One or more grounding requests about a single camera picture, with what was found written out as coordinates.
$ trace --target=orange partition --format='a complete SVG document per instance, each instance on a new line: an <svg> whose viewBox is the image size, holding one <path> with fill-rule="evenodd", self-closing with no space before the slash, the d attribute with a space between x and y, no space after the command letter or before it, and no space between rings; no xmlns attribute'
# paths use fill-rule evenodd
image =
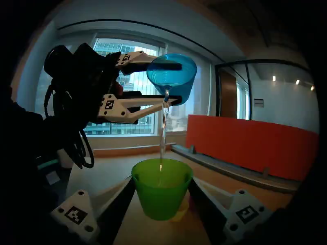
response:
<svg viewBox="0 0 327 245"><path fill-rule="evenodd" d="M190 115L186 146L247 169L268 167L270 175L303 180L316 157L318 137L275 123Z"/></svg>

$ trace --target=blue cup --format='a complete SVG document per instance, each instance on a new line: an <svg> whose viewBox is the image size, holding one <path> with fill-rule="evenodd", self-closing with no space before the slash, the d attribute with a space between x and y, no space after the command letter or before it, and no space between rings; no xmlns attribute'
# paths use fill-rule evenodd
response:
<svg viewBox="0 0 327 245"><path fill-rule="evenodd" d="M181 70L162 69L162 64L175 62L182 65ZM188 100L196 73L197 66L194 61L178 53L165 54L154 59L146 71L148 79L160 94L165 95L168 89L169 95L182 97L182 102L177 105L182 105Z"/></svg>

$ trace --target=yellow object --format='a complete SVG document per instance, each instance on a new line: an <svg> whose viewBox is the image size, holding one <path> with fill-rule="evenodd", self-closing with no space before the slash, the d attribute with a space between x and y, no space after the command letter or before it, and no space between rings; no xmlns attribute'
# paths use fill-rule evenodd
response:
<svg viewBox="0 0 327 245"><path fill-rule="evenodd" d="M169 221L180 222L182 217L186 214L188 210L188 198L184 198L176 215L172 217Z"/></svg>

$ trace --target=green plastic cup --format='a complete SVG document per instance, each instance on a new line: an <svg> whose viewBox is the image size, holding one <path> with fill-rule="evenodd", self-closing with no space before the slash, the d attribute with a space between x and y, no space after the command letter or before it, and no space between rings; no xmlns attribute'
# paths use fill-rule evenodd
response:
<svg viewBox="0 0 327 245"><path fill-rule="evenodd" d="M132 168L136 191L144 213L165 221L175 216L193 177L185 163L172 159L149 159Z"/></svg>

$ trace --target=water stream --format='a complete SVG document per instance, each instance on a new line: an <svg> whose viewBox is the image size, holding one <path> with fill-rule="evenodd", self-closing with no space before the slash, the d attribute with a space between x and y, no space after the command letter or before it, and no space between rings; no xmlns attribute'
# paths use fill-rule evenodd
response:
<svg viewBox="0 0 327 245"><path fill-rule="evenodd" d="M169 99L169 91L168 89L166 89L165 98L162 103L162 131L160 134L160 173L162 170L162 160L166 152L166 124L167 124L167 117L169 112L168 99ZM158 186L161 186L161 176L159 177Z"/></svg>

